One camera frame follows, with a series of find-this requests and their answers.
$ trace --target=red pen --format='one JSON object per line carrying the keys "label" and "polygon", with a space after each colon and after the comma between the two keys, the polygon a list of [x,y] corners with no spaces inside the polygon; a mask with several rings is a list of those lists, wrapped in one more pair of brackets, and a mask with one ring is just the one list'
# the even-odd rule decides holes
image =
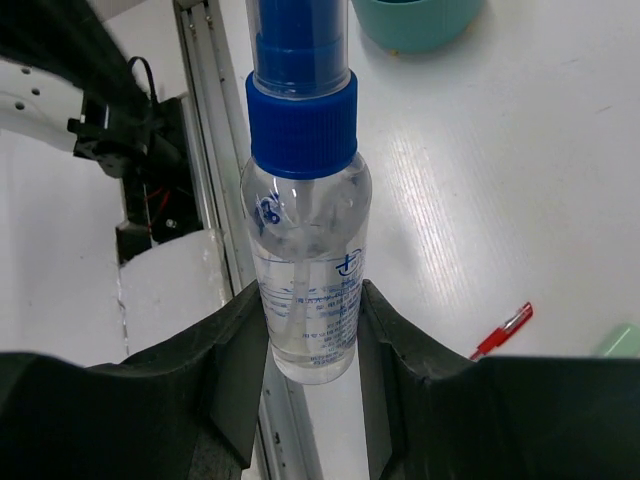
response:
{"label": "red pen", "polygon": [[533,317],[533,307],[530,302],[524,304],[516,314],[507,320],[504,325],[496,328],[491,335],[478,345],[476,352],[469,357],[471,360],[479,360],[488,355],[494,348],[499,347],[509,340],[515,333]]}

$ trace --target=spray bottle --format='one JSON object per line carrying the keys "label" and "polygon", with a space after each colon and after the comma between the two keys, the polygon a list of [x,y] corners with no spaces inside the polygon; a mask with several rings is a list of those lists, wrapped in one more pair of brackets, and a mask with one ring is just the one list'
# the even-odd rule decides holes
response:
{"label": "spray bottle", "polygon": [[305,384],[355,353],[371,203],[357,153],[348,0],[247,0],[252,158],[242,196],[272,351]]}

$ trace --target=teal cup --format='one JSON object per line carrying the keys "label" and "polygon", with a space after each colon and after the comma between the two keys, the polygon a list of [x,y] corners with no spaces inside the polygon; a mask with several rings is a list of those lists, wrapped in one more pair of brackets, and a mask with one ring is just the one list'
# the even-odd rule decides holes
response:
{"label": "teal cup", "polygon": [[460,35],[484,0],[352,0],[364,32],[387,50],[420,53]]}

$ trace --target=white table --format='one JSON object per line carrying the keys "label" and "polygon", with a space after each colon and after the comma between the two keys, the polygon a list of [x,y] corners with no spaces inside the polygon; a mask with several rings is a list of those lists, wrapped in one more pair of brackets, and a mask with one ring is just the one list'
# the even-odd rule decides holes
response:
{"label": "white table", "polygon": [[[244,2],[221,4],[244,79]],[[640,323],[639,22],[626,0],[489,0],[453,44],[394,57],[351,10],[366,275],[449,348],[471,354],[527,300],[499,353],[586,355]],[[325,480],[368,478],[357,365],[305,391]]]}

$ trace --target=clear plastic cap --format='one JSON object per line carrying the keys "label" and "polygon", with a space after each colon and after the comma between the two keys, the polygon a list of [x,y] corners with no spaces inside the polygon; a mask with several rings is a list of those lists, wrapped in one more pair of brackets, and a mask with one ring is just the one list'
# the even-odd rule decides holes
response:
{"label": "clear plastic cap", "polygon": [[347,1],[247,0],[256,88],[303,99],[349,83]]}

